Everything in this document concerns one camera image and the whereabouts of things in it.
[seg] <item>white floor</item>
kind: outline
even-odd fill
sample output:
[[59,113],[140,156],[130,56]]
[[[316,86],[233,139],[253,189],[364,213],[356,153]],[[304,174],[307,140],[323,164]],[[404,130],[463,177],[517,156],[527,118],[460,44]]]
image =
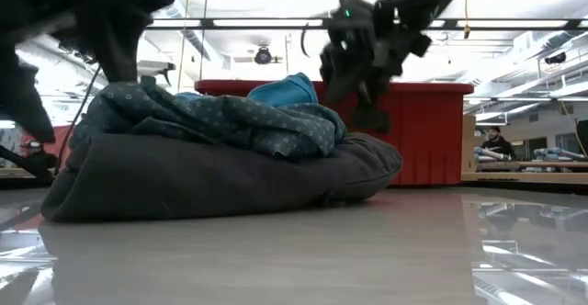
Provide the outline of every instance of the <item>white floor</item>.
[[0,193],[2,305],[588,304],[588,198],[390,190],[338,209],[54,225],[42,196]]

